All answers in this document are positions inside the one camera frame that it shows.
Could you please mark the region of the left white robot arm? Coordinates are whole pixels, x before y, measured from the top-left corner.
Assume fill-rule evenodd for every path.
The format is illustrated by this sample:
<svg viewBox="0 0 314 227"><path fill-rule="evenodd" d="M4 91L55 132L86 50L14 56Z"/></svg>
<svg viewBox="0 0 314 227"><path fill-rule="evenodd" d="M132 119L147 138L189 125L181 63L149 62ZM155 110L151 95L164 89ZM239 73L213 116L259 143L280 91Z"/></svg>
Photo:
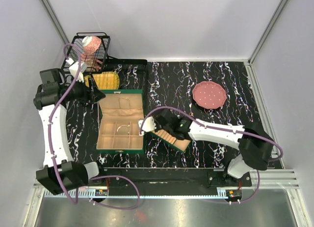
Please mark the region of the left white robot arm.
<svg viewBox="0 0 314 227"><path fill-rule="evenodd" d="M59 195L88 185L91 181L100 186L106 174L96 162L75 162L68 145L66 131L66 104L77 100L83 105L93 105L105 98L95 81L90 85L73 82L66 84L61 78L61 69L40 71L39 85L33 103L39 112L45 141L43 168L36 171L37 181L53 195Z"/></svg>

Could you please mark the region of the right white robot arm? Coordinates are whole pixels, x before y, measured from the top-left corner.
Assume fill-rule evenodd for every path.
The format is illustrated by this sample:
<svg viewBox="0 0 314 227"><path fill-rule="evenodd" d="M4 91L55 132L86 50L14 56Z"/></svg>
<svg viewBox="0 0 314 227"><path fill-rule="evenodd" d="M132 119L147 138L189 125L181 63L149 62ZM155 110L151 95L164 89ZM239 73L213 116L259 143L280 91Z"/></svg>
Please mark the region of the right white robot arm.
<svg viewBox="0 0 314 227"><path fill-rule="evenodd" d="M239 155L227 163L223 173L223 181L229 186L234 186L251 170L267 170L273 145L264 138L273 139L257 123L230 126L194 121L187 116L177 117L168 109L153 118L157 130L163 129L181 141L208 141L237 149Z"/></svg>

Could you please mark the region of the small green jewelry tray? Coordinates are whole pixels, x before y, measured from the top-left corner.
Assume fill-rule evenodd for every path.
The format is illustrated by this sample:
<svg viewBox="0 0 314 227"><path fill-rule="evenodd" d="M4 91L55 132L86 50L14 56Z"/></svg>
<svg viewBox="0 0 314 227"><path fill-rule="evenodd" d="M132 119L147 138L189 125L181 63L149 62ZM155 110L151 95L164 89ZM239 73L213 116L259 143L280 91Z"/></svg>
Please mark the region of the small green jewelry tray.
<svg viewBox="0 0 314 227"><path fill-rule="evenodd" d="M176 137L172 136L165 130L159 130L159 131L151 131L151 134L159 139L161 139L163 142L165 142L167 145L171 146L172 148L176 149L179 152L184 153L188 146L190 145L190 140L179 140Z"/></svg>

